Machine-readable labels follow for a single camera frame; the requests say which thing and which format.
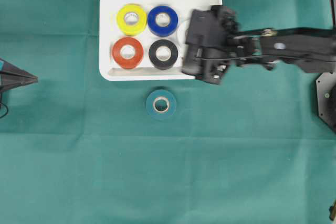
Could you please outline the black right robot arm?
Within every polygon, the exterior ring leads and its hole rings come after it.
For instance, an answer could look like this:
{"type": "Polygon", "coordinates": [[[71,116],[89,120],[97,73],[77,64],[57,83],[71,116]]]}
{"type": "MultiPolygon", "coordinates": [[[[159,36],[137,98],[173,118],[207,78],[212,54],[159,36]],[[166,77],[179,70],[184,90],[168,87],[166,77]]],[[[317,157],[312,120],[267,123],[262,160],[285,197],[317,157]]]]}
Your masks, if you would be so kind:
{"type": "Polygon", "coordinates": [[[320,118],[335,129],[335,29],[290,28],[239,31],[236,14],[223,5],[193,10],[181,72],[220,84],[232,65],[260,65],[271,71],[276,61],[318,73],[320,118]]]}

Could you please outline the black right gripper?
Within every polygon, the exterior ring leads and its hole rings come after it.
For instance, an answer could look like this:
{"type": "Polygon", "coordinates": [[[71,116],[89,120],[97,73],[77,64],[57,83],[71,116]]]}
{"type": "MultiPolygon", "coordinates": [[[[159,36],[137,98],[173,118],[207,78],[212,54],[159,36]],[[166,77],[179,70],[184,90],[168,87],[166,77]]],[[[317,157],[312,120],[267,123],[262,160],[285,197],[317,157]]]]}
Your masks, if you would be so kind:
{"type": "Polygon", "coordinates": [[[230,52],[228,40],[238,32],[236,13],[224,6],[213,5],[209,10],[195,9],[187,30],[181,72],[195,79],[219,85],[230,52]]]}

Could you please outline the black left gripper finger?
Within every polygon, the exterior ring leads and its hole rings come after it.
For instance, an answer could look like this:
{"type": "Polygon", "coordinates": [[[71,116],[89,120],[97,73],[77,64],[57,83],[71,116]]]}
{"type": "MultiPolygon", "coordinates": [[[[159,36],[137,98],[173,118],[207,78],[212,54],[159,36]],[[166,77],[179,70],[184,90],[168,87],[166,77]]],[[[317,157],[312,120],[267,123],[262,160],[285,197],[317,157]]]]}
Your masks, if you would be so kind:
{"type": "Polygon", "coordinates": [[[14,76],[20,76],[20,77],[26,77],[26,78],[32,78],[37,79],[37,77],[21,68],[18,68],[17,66],[9,63],[8,61],[5,61],[4,59],[1,59],[1,73],[3,74],[9,74],[14,76]]]}
{"type": "Polygon", "coordinates": [[[1,93],[37,82],[38,79],[27,77],[1,77],[1,93]]]}

